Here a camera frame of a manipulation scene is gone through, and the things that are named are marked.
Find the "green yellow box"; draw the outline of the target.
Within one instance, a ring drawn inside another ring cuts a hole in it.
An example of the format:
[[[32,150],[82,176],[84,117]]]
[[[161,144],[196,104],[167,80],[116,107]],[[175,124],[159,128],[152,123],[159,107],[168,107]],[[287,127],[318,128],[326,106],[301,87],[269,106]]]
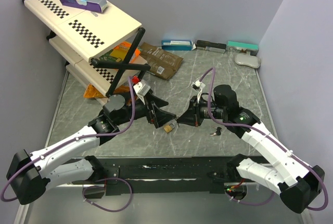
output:
[[[100,56],[100,60],[103,61],[112,61],[120,63],[124,60],[125,53],[123,51],[120,51],[118,49],[112,49],[107,53],[104,53],[102,56]]]

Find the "blue white box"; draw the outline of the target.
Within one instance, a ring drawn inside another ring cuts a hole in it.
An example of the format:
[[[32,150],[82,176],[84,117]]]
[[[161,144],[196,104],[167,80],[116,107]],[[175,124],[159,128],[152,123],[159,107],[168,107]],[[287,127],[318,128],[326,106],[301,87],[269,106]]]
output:
[[[196,45],[190,40],[162,40],[161,48],[165,51],[192,51]]]

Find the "brown coffee bag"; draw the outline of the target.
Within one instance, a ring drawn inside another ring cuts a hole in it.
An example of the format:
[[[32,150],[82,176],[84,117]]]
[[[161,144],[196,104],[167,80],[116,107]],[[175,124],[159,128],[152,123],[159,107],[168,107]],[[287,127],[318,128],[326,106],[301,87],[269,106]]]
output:
[[[150,66],[149,73],[163,80],[170,80],[179,70],[183,58],[144,42],[140,55]]]

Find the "black long box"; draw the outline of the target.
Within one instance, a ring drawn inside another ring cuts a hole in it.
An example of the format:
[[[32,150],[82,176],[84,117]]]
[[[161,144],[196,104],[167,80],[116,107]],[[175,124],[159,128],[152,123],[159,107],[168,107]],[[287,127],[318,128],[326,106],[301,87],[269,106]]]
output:
[[[224,54],[226,52],[227,45],[223,43],[214,43],[209,41],[197,40],[197,49],[204,51],[216,52]]]

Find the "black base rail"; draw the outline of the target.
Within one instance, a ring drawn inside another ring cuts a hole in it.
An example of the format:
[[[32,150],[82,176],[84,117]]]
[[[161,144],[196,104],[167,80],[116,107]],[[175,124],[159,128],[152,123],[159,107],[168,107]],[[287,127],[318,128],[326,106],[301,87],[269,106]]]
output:
[[[209,192],[223,194],[241,181],[232,156],[103,157],[106,195],[128,193]]]

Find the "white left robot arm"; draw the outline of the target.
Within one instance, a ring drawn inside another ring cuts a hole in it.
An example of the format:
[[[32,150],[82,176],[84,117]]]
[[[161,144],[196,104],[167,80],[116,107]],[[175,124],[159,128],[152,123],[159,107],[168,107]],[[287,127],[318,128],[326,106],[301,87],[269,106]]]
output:
[[[175,114],[162,110],[168,104],[151,93],[143,99],[135,99],[128,92],[115,94],[99,115],[75,134],[39,151],[15,153],[6,175],[7,186],[15,193],[13,199],[26,205],[61,184],[85,180],[99,182],[103,166],[96,157],[87,156],[74,163],[68,161],[121,134],[119,125],[124,123],[131,126],[134,120],[145,117],[155,128],[162,127],[176,118]]]

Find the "orange packet lower shelf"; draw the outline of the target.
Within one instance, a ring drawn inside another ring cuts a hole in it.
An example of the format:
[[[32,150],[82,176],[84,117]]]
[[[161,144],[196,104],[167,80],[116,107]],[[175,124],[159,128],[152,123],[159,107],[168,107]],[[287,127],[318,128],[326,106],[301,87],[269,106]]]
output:
[[[84,98],[106,98],[105,95],[103,95],[102,93],[100,93],[92,84],[89,84],[86,87],[86,90],[83,94]]]

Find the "cream folding shelf rack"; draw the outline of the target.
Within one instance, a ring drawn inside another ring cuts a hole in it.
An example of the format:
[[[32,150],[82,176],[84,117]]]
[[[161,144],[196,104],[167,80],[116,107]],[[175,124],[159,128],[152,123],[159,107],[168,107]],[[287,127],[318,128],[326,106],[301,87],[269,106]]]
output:
[[[60,0],[22,0],[24,6],[49,29],[47,40],[69,63],[67,70],[84,85],[93,85],[102,95],[109,96],[134,76],[138,70],[121,75],[96,61],[122,42],[135,36],[138,47],[145,29],[142,24],[112,3],[103,13],[71,8]]]

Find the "teal white box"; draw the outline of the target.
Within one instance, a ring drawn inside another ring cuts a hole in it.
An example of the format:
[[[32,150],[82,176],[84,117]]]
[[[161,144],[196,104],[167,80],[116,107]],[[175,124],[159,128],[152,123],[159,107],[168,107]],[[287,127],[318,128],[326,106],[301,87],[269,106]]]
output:
[[[250,55],[255,56],[259,51],[259,47],[255,44],[228,41],[226,50],[236,53],[250,53]]]

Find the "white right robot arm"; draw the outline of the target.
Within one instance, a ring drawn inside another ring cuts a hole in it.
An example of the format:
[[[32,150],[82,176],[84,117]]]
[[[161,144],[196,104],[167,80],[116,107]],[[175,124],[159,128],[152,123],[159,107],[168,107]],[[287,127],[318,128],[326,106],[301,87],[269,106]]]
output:
[[[177,122],[193,127],[204,119],[220,119],[223,125],[258,151],[269,166],[238,154],[228,163],[227,175],[232,181],[249,179],[277,195],[293,212],[300,214],[324,190],[324,170],[299,159],[282,145],[264,123],[250,110],[239,106],[236,92],[229,85],[218,85],[203,99],[204,84],[192,83],[198,94],[189,101],[188,109]]]

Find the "grey silver pouch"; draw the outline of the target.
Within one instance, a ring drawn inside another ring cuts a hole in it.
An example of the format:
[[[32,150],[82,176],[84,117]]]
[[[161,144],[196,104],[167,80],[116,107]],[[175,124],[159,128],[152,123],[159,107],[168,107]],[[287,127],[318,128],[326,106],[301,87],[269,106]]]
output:
[[[234,58],[236,64],[258,69],[261,65],[261,59],[248,54],[237,54]]]

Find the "small brass padlock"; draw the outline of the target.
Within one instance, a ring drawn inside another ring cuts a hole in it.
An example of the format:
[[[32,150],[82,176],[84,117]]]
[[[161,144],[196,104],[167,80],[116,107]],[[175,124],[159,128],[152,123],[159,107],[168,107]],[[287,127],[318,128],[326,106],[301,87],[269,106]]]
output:
[[[167,125],[164,125],[163,126],[163,129],[166,133],[170,133],[171,131],[173,131],[175,128],[175,124],[174,123],[170,123],[170,124],[167,124]]]

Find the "purple silver carton box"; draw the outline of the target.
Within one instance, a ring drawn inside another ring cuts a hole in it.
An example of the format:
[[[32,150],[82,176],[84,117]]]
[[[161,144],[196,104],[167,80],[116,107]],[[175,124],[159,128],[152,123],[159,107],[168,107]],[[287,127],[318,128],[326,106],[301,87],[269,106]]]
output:
[[[107,0],[60,0],[64,6],[103,13],[108,7]]]

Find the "black headed keys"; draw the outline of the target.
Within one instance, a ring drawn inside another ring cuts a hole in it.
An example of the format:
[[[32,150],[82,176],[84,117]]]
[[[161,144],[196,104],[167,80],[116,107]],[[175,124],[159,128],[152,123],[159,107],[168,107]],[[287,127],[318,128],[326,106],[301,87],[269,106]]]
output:
[[[214,132],[210,134],[210,136],[220,136],[221,135],[221,127],[214,128]]]

